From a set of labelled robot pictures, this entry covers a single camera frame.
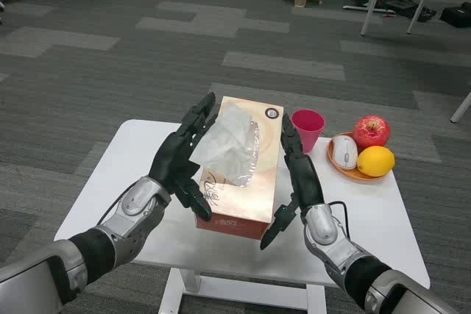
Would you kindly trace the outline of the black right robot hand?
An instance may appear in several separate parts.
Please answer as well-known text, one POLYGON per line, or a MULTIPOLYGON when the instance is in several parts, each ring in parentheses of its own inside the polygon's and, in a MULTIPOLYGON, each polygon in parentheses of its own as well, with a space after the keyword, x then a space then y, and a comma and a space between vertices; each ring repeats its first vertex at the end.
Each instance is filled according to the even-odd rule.
POLYGON ((274 213, 274 222, 261 239, 261 250, 268 247, 280 232, 286 230, 295 219, 297 209, 300 209, 301 215, 305 216, 310 207, 325 203, 314 164, 303 152, 299 132, 286 113, 283 115, 282 124, 280 142, 285 152, 284 160, 290 174, 293 193, 291 202, 288 205, 280 205, 274 213))

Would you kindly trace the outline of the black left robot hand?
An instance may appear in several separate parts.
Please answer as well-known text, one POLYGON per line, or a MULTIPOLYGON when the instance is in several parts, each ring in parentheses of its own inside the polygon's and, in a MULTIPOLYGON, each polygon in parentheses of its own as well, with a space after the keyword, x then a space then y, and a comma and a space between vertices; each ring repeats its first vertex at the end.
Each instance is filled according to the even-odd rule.
POLYGON ((210 205, 193 180, 200 165, 190 157, 216 121, 210 115, 216 101, 214 93, 208 93, 183 117, 180 127, 162 143, 153 159, 149 177, 159 182, 170 195, 175 195, 184 208, 190 208, 203 221, 212 217, 210 205))

